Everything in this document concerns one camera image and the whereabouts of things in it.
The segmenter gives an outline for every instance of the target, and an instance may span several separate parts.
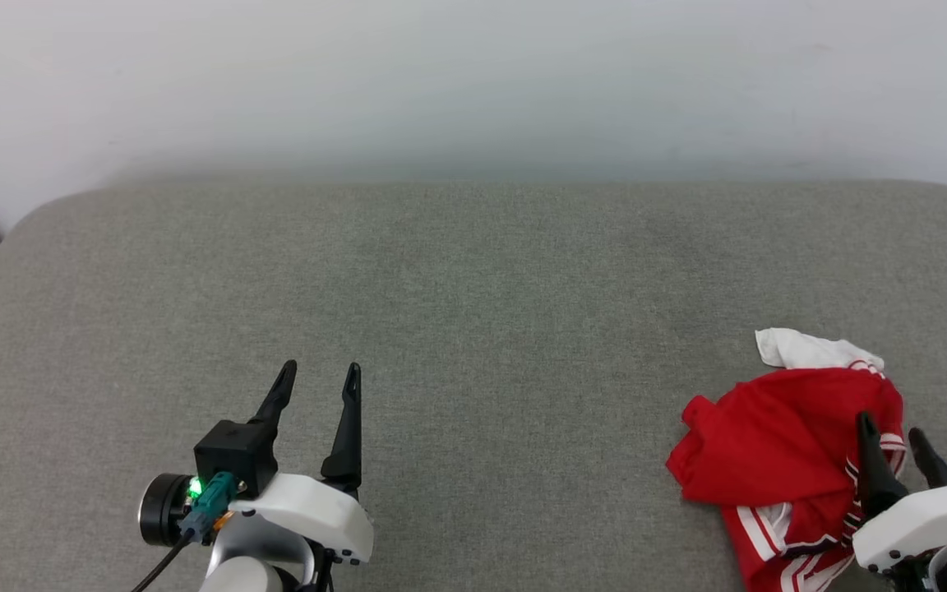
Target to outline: black cable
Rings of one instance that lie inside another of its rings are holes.
[[[148,576],[146,576],[146,578],[141,581],[141,584],[136,585],[134,590],[131,592],[142,592],[143,589],[148,588],[148,585],[151,584],[151,581],[155,580],[155,577],[158,577],[159,574],[163,573],[163,570],[166,569],[166,566],[170,565],[170,562],[172,562],[173,559],[177,557],[178,553],[181,553],[182,548],[188,546],[189,542],[192,541],[192,536],[195,534],[196,532],[192,529],[185,531],[185,534],[181,535],[181,540],[171,547],[168,553],[166,553],[166,556],[163,557],[163,561],[159,562],[157,566],[151,569],[151,571],[148,572]]]

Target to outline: white stripe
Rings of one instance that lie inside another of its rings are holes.
[[[796,587],[794,587],[792,580],[797,571],[801,570],[801,567],[809,562],[808,557],[806,557],[805,561],[800,561],[800,559],[801,558],[793,559],[792,562],[788,563],[788,567],[784,568],[784,571],[781,572],[781,592],[796,592]]]
[[[813,555],[813,558],[808,563],[806,563],[805,568],[799,570],[799,573],[797,573],[796,575],[796,590],[797,591],[805,592],[806,574],[811,572],[811,570],[813,569],[813,566],[815,566],[816,563],[819,562],[820,558],[823,556],[824,556],[823,553],[818,553],[816,555]]]
[[[831,580],[835,580],[838,574],[846,571],[846,568],[848,568],[852,562],[853,555],[850,555],[841,562],[835,563],[835,565],[824,568],[813,574],[813,576],[807,577],[803,592],[824,592],[824,590],[828,588],[828,585],[831,584]]]
[[[788,537],[788,528],[790,527],[792,527],[792,503],[785,502],[781,505],[781,517],[774,522],[774,533],[777,533],[781,540],[785,540]]]
[[[740,517],[740,524],[743,525],[744,532],[747,533],[751,546],[758,552],[759,558],[763,562],[773,559],[774,550],[769,547],[769,543],[766,543],[766,535],[762,534],[759,522],[755,521],[755,515],[751,513],[751,509],[748,506],[737,506],[737,517]]]
[[[765,517],[763,517],[762,512],[760,512],[758,508],[753,509],[753,511],[755,511],[755,514],[758,515],[759,520],[762,520],[762,529],[766,532],[766,536],[769,537],[771,542],[774,542],[774,547],[778,548],[778,550],[783,553],[784,544],[781,544],[781,542],[777,540],[777,533],[774,532],[773,528],[774,525],[771,524],[769,520],[766,520]]]
[[[827,535],[824,535],[824,536],[820,537],[820,539],[815,540],[815,542],[813,542],[813,543],[787,543],[787,546],[788,546],[787,548],[792,548],[792,547],[816,547],[816,546],[818,546],[818,544],[825,542],[825,540],[828,540],[828,542],[831,542],[831,543],[838,543],[838,540],[835,540],[835,537],[834,537],[834,536],[831,536],[830,534],[827,534]]]
[[[905,451],[894,453],[894,458],[890,460],[890,468],[894,469],[894,477],[901,476],[901,472],[905,470],[905,460],[908,458],[908,455],[905,454]]]
[[[877,368],[875,364],[868,363],[867,361],[863,359],[858,359],[856,361],[853,361],[853,363],[850,363],[847,368],[850,368],[850,370],[867,370],[868,372],[871,372],[872,374],[878,374],[880,376],[883,376],[883,373],[879,371],[879,368]]]

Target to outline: teal connector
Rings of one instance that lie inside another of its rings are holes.
[[[203,488],[192,502],[192,510],[181,520],[181,533],[192,530],[192,540],[200,542],[214,528],[215,521],[229,510],[229,503],[239,493],[239,483],[232,473],[221,472]]]

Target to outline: fabric garment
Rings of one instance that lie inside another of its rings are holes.
[[[883,359],[849,341],[822,340],[793,329],[755,331],[763,363],[777,368],[871,368],[883,372]]]
[[[820,592],[852,562],[863,411],[901,471],[902,398],[871,364],[779,370],[689,401],[668,468],[685,499],[721,506],[749,592]]]

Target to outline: green led light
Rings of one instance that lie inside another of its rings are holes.
[[[203,493],[203,483],[200,483],[199,477],[192,477],[188,481],[188,497],[196,499]]]

